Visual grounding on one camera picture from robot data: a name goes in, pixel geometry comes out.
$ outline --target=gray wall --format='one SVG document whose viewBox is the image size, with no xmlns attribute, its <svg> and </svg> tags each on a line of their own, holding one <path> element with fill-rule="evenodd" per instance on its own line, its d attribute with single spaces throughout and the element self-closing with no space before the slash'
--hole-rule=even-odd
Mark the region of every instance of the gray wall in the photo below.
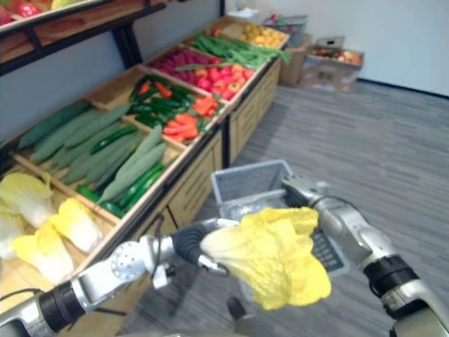
<svg viewBox="0 0 449 337">
<path fill-rule="evenodd" d="M 193 0 L 135 23 L 142 57 L 170 46 L 218 16 L 218 1 Z M 0 140 L 124 71 L 110 33 L 71 46 L 0 77 Z"/>
</svg>

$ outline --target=cabinet drawer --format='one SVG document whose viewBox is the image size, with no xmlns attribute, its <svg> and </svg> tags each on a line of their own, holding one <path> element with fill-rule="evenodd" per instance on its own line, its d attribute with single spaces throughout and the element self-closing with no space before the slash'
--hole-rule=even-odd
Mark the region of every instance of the cabinet drawer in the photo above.
<svg viewBox="0 0 449 337">
<path fill-rule="evenodd" d="M 179 227 L 189 225 L 193 221 L 212 190 L 210 175 L 214 169 L 213 161 L 211 149 L 168 203 L 168 208 Z"/>
</svg>

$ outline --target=shelf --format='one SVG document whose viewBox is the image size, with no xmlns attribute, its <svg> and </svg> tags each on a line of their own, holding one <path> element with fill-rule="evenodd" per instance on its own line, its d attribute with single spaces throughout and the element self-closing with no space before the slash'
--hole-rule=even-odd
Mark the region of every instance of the shelf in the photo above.
<svg viewBox="0 0 449 337">
<path fill-rule="evenodd" d="M 87 8 L 55 13 L 0 29 L 0 76 L 66 47 L 163 10 L 162 0 L 92 1 Z"/>
</svg>

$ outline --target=green cucumber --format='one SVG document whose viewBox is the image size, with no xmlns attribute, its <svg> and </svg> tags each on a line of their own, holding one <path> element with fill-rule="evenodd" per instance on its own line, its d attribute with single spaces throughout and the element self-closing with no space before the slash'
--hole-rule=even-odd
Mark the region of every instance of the green cucumber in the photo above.
<svg viewBox="0 0 449 337">
<path fill-rule="evenodd" d="M 126 135 L 109 147 L 95 154 L 87 154 L 80 157 L 70 164 L 69 172 L 64 176 L 62 181 L 65 184 L 72 184 L 87 176 L 90 170 L 97 165 L 101 165 L 102 161 L 112 156 L 115 152 L 119 152 L 124 146 L 128 146 L 133 141 L 133 135 Z"/>
<path fill-rule="evenodd" d="M 85 128 L 82 128 L 76 133 L 72 134 L 65 141 L 65 146 L 74 147 L 82 143 L 86 139 L 89 139 L 105 126 L 108 126 L 122 118 L 122 116 L 124 116 L 128 112 L 130 107 L 130 105 L 119 105 L 118 107 L 115 107 L 114 109 L 101 114 L 97 119 L 86 125 Z"/>
<path fill-rule="evenodd" d="M 78 185 L 76 186 L 76 191 L 81 194 L 86 199 L 91 200 L 92 202 L 97 202 L 100 200 L 100 195 L 92 191 L 89 187 L 85 185 Z M 105 209 L 106 211 L 114 214 L 118 218 L 122 218 L 125 215 L 125 212 L 123 212 L 120 207 L 118 207 L 116 204 L 113 204 L 111 202 L 105 201 L 100 204 L 100 207 L 102 209 Z"/>
<path fill-rule="evenodd" d="M 32 156 L 32 161 L 38 164 L 53 156 L 64 145 L 64 142 L 71 134 L 89 124 L 97 116 L 98 111 L 91 109 L 58 128 L 37 147 L 36 152 Z"/>
<path fill-rule="evenodd" d="M 162 126 L 156 125 L 152 132 L 149 133 L 148 137 L 140 143 L 139 147 L 136 149 L 134 154 L 126 161 L 126 163 L 119 169 L 117 176 L 121 174 L 126 174 L 126 172 L 142 157 L 142 155 L 149 153 L 153 150 L 157 143 L 162 139 Z"/>
<path fill-rule="evenodd" d="M 154 174 L 149 177 L 149 179 L 140 186 L 139 190 L 133 195 L 133 197 L 130 199 L 130 201 L 126 204 L 125 210 L 129 211 L 131 207 L 133 207 L 139 199 L 145 194 L 147 190 L 162 176 L 163 169 L 154 172 Z"/>
<path fill-rule="evenodd" d="M 139 188 L 143 186 L 152 175 L 161 169 L 163 169 L 163 165 L 158 163 L 153 165 L 153 167 L 151 167 L 146 173 L 143 173 L 140 178 L 138 178 L 133 185 L 126 190 L 125 194 L 119 201 L 119 206 L 124 207 L 131 200 L 131 198 L 133 198 L 133 195 L 139 190 Z"/>
<path fill-rule="evenodd" d="M 165 98 L 159 98 L 159 97 L 152 98 L 152 103 L 164 105 L 170 109 L 176 109 L 178 107 L 181 107 L 181 104 L 178 102 L 175 102 L 174 100 L 166 100 Z"/>
<path fill-rule="evenodd" d="M 101 162 L 99 162 L 97 165 L 95 165 L 86 176 L 86 183 L 90 184 L 95 182 L 96 180 L 100 179 L 100 177 L 111 167 L 116 163 L 118 160 L 120 160 L 120 157 L 123 153 L 126 153 L 129 151 L 129 149 L 137 148 L 140 141 L 142 140 L 142 135 L 139 133 L 134 135 L 133 140 L 130 141 L 129 144 L 126 144 L 126 146 L 123 146 L 123 148 L 118 149 L 116 152 L 113 152 L 110 156 L 103 159 Z"/>
<path fill-rule="evenodd" d="M 71 149 L 67 147 L 63 147 L 60 149 L 55 156 L 53 157 L 53 161 L 55 162 L 56 169 L 62 169 L 70 165 L 74 160 L 82 156 L 83 154 L 88 154 L 89 149 L 98 143 L 103 138 L 113 134 L 115 131 L 119 129 L 119 123 L 114 123 L 112 125 L 107 126 L 102 129 L 99 133 L 94 135 L 92 138 L 86 140 L 80 145 L 73 147 Z"/>
<path fill-rule="evenodd" d="M 157 145 L 150 152 L 140 155 L 140 158 L 127 170 L 122 171 L 123 167 L 120 168 L 114 181 L 106 187 L 99 202 L 111 200 L 130 187 L 134 183 L 135 177 L 140 177 L 149 167 L 155 165 L 155 163 L 162 159 L 165 151 L 165 144 Z"/>
<path fill-rule="evenodd" d="M 103 150 L 106 146 L 111 145 L 113 142 L 122 138 L 123 136 L 129 135 L 130 133 L 134 133 L 138 130 L 137 126 L 130 125 L 121 128 L 120 130 L 114 132 L 110 136 L 107 136 L 105 139 L 101 140 L 97 144 L 95 144 L 91 148 L 91 154 L 97 153 L 98 151 Z"/>
<path fill-rule="evenodd" d="M 20 139 L 18 148 L 22 149 L 24 147 L 33 145 L 44 136 L 47 136 L 48 133 L 52 132 L 57 127 L 67 123 L 84 110 L 87 110 L 90 105 L 91 104 L 89 102 L 80 100 L 62 108 L 61 110 L 58 110 L 56 113 L 45 118 L 34 128 L 24 134 L 24 136 L 22 136 Z"/>
</svg>

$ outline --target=white wall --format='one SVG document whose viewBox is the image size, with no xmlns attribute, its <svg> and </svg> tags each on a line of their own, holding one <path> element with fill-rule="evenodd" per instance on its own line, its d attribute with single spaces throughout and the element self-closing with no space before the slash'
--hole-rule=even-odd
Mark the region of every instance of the white wall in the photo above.
<svg viewBox="0 0 449 337">
<path fill-rule="evenodd" d="M 235 0 L 228 0 L 229 5 Z M 260 18 L 309 15 L 314 37 L 366 52 L 361 77 L 449 95 L 448 0 L 254 0 Z"/>
</svg>

